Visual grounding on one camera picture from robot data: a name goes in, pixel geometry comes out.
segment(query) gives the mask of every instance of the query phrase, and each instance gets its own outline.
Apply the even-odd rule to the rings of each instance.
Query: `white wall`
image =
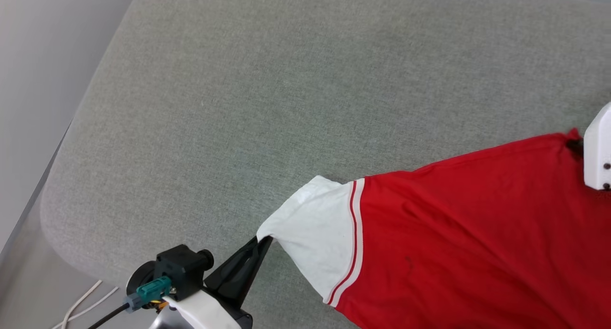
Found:
[[[131,0],[0,0],[0,249]]]

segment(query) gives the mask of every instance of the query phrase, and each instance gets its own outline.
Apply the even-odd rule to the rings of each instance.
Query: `t-shirt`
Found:
[[[346,184],[260,227],[363,329],[611,328],[611,192],[553,134]]]

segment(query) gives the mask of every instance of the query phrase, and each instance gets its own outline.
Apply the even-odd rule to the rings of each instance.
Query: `black cable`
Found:
[[[108,315],[104,316],[104,318],[102,318],[98,322],[94,323],[91,327],[89,327],[89,329],[96,329],[96,328],[100,327],[100,325],[103,325],[110,318],[115,317],[116,315],[118,315],[120,312],[124,311],[128,307],[129,307],[129,304],[128,303],[124,303],[120,307],[116,308],[113,312],[109,313]]]

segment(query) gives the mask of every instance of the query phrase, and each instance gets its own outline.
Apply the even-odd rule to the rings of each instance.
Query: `gray fabric surface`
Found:
[[[610,14],[581,0],[134,0],[55,160],[46,237],[124,285],[181,243],[223,261],[314,175],[584,129],[611,101]],[[277,244],[244,309],[257,328],[352,327]]]

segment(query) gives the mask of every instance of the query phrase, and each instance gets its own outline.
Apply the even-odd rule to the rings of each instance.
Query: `cable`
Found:
[[[102,318],[98,322],[94,323],[91,327],[89,327],[89,329],[96,329],[96,328],[100,327],[100,325],[103,325],[110,318],[115,317],[116,315],[118,315],[120,312],[123,312],[127,308],[129,308],[129,304],[128,303],[124,303],[120,307],[114,309],[113,312],[109,313],[108,315],[104,316],[104,318]]]
[[[72,307],[70,307],[70,309],[68,309],[68,312],[66,312],[66,316],[63,317],[62,329],[66,329],[66,326],[68,325],[68,318],[70,318],[70,314],[72,314],[72,311],[74,311],[74,309],[76,309],[76,307],[78,307],[78,305],[82,303],[85,298],[87,298],[92,292],[94,292],[94,290],[98,288],[101,283],[102,281],[98,280],[87,292],[85,292],[85,294],[83,294],[81,299],[77,300],[76,303],[72,304]]]
[[[87,309],[79,312],[78,314],[68,318],[68,322],[70,322],[71,320],[75,319],[75,318],[79,318],[80,316],[86,314],[87,312],[89,312],[89,310],[93,309],[94,307],[97,307],[98,305],[100,305],[103,301],[105,301],[106,299],[108,299],[109,296],[112,296],[114,292],[116,292],[116,290],[118,290],[118,287],[113,288],[113,290],[111,290],[111,292],[109,292],[106,296],[102,297],[102,299],[100,299],[99,301],[96,301],[91,307],[88,307]],[[57,325],[55,325],[55,327],[52,327],[51,329],[57,329],[59,327],[61,327],[63,324],[63,322],[59,322],[57,323]]]

